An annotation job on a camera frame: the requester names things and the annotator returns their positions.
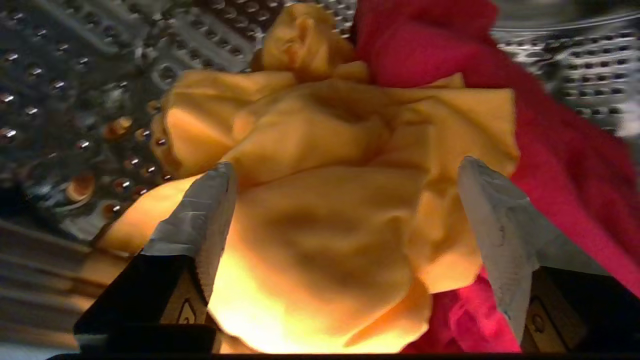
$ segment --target yellow cloth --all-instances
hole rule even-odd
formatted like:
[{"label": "yellow cloth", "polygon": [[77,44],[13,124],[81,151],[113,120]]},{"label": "yellow cloth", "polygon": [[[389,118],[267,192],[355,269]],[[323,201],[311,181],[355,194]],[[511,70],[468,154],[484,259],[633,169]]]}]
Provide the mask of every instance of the yellow cloth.
[{"label": "yellow cloth", "polygon": [[103,247],[135,252],[195,176],[239,179],[209,310],[261,352],[397,352],[428,328],[431,293],[481,266],[456,189],[474,156],[518,161],[511,90],[367,85],[365,64],[320,8],[287,7],[251,74],[191,71],[164,101],[154,147],[178,178],[114,224]]}]

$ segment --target pink towel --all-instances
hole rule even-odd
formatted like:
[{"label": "pink towel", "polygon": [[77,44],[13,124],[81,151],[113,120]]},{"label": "pink towel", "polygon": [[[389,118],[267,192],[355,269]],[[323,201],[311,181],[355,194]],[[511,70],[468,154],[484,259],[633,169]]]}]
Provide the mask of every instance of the pink towel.
[{"label": "pink towel", "polygon": [[[556,103],[489,36],[487,0],[360,0],[357,51],[381,86],[411,88],[462,72],[471,88],[516,92],[512,177],[565,235],[640,296],[640,197],[625,145]],[[518,351],[486,276],[438,294],[431,329],[407,352]]]}]

